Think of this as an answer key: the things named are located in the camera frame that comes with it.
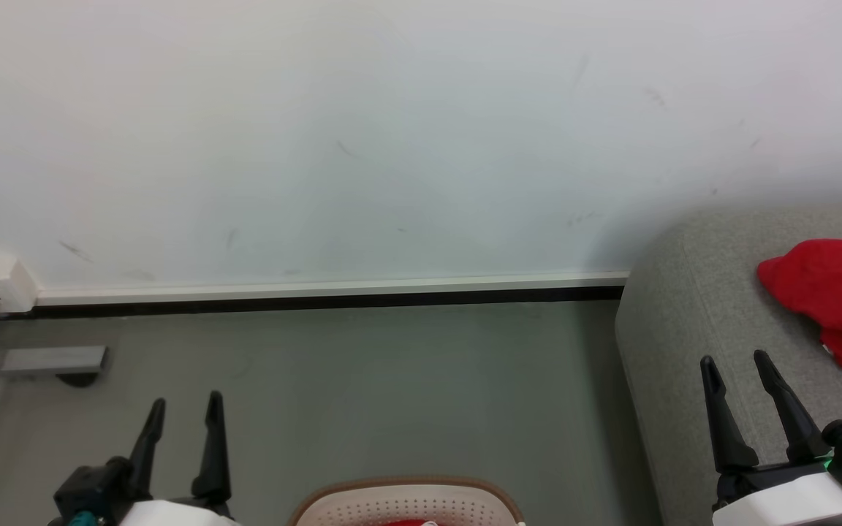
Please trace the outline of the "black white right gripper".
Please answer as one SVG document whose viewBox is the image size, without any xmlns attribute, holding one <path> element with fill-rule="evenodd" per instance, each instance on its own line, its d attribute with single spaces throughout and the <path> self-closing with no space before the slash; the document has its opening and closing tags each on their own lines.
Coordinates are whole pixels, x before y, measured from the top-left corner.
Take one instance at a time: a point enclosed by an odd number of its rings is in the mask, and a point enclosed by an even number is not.
<svg viewBox="0 0 842 526">
<path fill-rule="evenodd" d="M 718 507 L 713 526 L 842 526 L 842 420 L 829 423 L 822 434 L 768 353 L 756 350 L 755 364 L 781 420 L 789 463 L 806 464 L 829 455 L 814 473 Z M 728 475 L 757 467 L 757 453 L 744 440 L 732 415 L 714 359 L 702 357 L 699 370 L 716 472 Z"/>
</svg>

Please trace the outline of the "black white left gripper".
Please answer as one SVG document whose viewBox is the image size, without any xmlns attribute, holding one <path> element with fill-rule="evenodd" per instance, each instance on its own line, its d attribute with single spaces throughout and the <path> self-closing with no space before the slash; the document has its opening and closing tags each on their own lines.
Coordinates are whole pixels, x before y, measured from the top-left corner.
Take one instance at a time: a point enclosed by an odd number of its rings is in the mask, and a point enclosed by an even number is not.
<svg viewBox="0 0 842 526">
<path fill-rule="evenodd" d="M 155 446 L 166 417 L 166 400 L 156 399 L 128 459 L 81 467 L 54 494 L 58 516 L 49 526 L 241 526 L 230 516 L 230 456 L 223 395 L 211 392 L 204 424 L 200 472 L 183 500 L 151 496 Z"/>
</svg>

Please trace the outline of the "cream perforated laundry basket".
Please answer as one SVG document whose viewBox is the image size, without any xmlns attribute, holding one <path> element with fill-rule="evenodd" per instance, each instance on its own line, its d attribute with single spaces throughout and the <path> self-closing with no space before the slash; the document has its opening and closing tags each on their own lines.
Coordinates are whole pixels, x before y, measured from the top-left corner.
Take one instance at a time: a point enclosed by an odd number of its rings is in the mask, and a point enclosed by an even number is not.
<svg viewBox="0 0 842 526">
<path fill-rule="evenodd" d="M 402 519 L 438 526 L 527 526 L 501 487 L 454 476 L 375 477 L 322 487 L 285 526 L 382 526 Z"/>
</svg>

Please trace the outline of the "grey fabric sofa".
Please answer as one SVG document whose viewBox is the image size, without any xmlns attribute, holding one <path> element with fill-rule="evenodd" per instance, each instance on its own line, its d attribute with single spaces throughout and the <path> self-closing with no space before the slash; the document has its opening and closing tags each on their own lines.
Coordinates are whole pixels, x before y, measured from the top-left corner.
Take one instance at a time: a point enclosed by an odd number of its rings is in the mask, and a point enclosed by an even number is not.
<svg viewBox="0 0 842 526">
<path fill-rule="evenodd" d="M 629 273 L 615 330 L 665 526 L 712 526 L 718 473 L 699 361 L 711 356 L 746 443 L 784 462 L 786 436 L 753 360 L 766 351 L 819 426 L 842 419 L 842 367 L 812 320 L 757 277 L 764 260 L 817 237 L 842 239 L 842 204 L 693 214 Z"/>
</svg>

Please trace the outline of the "white and black baseboard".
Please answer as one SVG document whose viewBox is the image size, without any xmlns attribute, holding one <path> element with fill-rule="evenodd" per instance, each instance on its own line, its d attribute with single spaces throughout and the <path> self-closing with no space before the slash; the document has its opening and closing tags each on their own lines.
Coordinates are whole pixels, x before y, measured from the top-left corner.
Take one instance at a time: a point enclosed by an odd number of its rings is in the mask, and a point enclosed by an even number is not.
<svg viewBox="0 0 842 526">
<path fill-rule="evenodd" d="M 594 302 L 618 299 L 628 278 L 629 272 L 579 272 L 363 282 L 54 289 L 40 291 L 26 312 L 3 310 L 0 321 L 438 304 Z"/>
</svg>

